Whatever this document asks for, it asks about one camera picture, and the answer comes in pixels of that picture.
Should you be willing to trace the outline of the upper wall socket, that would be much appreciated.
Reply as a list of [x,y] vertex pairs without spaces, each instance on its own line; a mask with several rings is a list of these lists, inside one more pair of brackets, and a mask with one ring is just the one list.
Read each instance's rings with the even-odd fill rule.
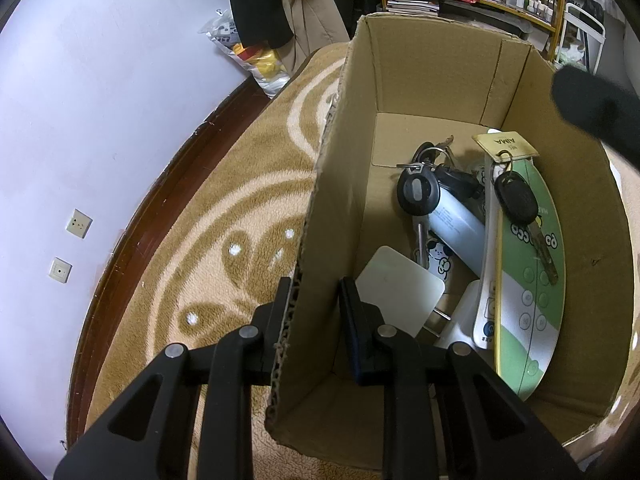
[[75,209],[66,224],[66,231],[73,234],[73,236],[85,238],[91,225],[92,219],[88,214]]

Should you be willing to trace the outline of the black key bunch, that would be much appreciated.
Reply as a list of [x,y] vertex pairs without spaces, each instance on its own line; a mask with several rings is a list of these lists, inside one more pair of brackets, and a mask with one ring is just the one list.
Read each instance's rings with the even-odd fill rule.
[[480,222],[484,224],[485,221],[484,186],[474,174],[459,167],[450,148],[452,142],[454,138],[448,136],[436,144],[430,141],[420,144],[410,162],[402,167],[396,186],[398,204],[412,219],[416,248],[420,249],[421,259],[425,244],[433,238],[440,240],[431,230],[428,215],[437,206],[442,188],[468,208]]

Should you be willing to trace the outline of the black hanging coat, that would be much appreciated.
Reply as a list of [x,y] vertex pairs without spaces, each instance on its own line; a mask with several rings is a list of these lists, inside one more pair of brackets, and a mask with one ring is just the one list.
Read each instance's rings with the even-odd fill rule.
[[230,0],[230,4],[244,46],[268,44],[279,49],[293,38],[282,0]]

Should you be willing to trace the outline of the wall socket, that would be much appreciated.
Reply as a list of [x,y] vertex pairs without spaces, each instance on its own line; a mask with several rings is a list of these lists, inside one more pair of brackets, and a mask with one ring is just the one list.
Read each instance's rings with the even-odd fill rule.
[[73,234],[73,236],[85,238],[91,225],[92,219],[88,214],[75,209],[66,224],[66,231]]
[[49,276],[58,283],[65,284],[70,277],[73,266],[65,260],[55,257],[51,263]]

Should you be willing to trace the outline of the black key with brass tag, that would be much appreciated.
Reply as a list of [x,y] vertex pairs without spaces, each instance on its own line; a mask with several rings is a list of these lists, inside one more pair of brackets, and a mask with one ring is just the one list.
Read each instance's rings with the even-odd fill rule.
[[539,155],[536,148],[515,131],[486,132],[473,136],[475,143],[502,168],[492,179],[498,202],[508,219],[528,233],[551,285],[559,281],[551,252],[538,222],[539,205],[525,178],[515,170],[515,163]]

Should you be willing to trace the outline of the green oval cartoon fan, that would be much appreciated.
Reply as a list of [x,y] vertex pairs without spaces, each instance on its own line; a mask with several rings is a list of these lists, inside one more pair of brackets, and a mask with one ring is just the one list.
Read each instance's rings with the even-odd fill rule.
[[498,210],[495,364],[498,375],[523,400],[544,377],[559,339],[566,273],[560,218],[549,188],[530,159],[514,162],[538,204],[537,224],[558,281],[548,278],[528,229]]

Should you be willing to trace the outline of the beige brown patterned rug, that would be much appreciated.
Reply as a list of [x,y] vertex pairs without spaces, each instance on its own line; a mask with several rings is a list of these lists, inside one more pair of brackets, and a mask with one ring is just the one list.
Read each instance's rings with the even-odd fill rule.
[[[314,52],[280,96],[237,93],[198,133],[239,140],[216,163],[157,246],[125,307],[99,310],[74,378],[78,439],[171,342],[217,342],[268,302],[294,270],[314,188],[319,146],[341,91],[350,44]],[[639,176],[597,140],[564,122],[551,99],[552,70],[512,40],[480,55],[501,125],[539,151],[538,167],[561,206],[572,258],[570,308],[558,354],[533,408],[575,455],[604,445],[639,402]]]

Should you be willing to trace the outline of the lower wall socket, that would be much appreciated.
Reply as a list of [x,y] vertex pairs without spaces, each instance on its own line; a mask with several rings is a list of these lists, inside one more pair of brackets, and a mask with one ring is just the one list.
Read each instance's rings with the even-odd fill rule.
[[73,266],[65,260],[55,257],[51,263],[49,276],[58,283],[65,284],[70,277]]

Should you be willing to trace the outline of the white cylindrical bottle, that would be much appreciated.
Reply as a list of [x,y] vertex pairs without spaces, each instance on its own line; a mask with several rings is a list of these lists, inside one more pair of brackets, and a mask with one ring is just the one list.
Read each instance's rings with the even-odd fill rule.
[[439,202],[428,218],[435,235],[480,278],[485,252],[484,224],[443,188]]

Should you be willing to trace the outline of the beige trench coat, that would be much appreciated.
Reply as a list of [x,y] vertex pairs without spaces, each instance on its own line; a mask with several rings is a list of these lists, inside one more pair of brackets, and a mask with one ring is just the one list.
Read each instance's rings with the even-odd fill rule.
[[290,75],[315,50],[349,40],[334,0],[282,0],[282,6],[293,38],[277,52]]

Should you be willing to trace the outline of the cartoon dog sticker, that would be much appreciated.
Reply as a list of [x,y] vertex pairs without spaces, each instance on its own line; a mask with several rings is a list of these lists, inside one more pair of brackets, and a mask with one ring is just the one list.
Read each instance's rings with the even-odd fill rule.
[[413,251],[413,259],[443,281],[448,280],[448,276],[454,266],[454,253],[436,238],[429,240],[425,244],[423,259],[420,258],[419,248]]

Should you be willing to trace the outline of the snack plastic bag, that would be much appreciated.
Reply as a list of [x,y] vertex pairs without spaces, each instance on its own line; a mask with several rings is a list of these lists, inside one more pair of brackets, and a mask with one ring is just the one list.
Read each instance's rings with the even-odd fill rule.
[[198,32],[250,73],[269,99],[275,98],[290,80],[290,75],[275,50],[265,44],[242,44],[230,9],[218,9],[215,16]]

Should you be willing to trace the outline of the white square pad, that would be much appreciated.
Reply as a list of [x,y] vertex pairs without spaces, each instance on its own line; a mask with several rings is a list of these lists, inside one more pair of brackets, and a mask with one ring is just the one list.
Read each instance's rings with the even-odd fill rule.
[[445,292],[445,282],[388,246],[374,253],[356,278],[360,299],[377,306],[383,320],[415,337]]

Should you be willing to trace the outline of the white metal cart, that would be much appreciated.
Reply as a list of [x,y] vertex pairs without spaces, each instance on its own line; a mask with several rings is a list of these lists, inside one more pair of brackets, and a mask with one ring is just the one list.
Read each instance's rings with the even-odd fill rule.
[[595,75],[600,67],[605,41],[603,23],[580,6],[569,2],[565,5],[553,63],[556,68],[571,65]]

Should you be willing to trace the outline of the brown cardboard box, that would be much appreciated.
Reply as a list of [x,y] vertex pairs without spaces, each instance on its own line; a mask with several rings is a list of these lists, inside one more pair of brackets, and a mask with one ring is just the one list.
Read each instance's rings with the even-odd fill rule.
[[575,460],[629,428],[639,405],[639,175],[561,117],[553,75],[535,48],[500,32],[386,13],[360,21],[320,144],[266,414],[274,440],[381,466],[382,391],[346,376],[335,286],[381,246],[410,252],[410,222],[393,196],[397,165],[446,138],[474,164],[474,138],[491,128],[538,151],[565,252],[559,341],[529,407]]

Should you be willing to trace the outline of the white power adapter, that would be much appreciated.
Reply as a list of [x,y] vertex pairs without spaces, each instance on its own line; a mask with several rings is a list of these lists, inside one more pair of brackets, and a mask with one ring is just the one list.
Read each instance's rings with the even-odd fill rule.
[[444,329],[434,342],[436,348],[447,349],[454,342],[464,342],[473,350],[480,350],[474,342],[473,330],[480,302],[480,281],[472,281],[465,289],[451,320],[446,323]]

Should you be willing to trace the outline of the stack of books left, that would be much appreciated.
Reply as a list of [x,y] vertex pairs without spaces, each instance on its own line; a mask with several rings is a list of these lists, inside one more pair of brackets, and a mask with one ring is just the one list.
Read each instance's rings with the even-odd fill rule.
[[439,4],[428,0],[387,0],[388,12],[400,15],[428,15],[439,14]]

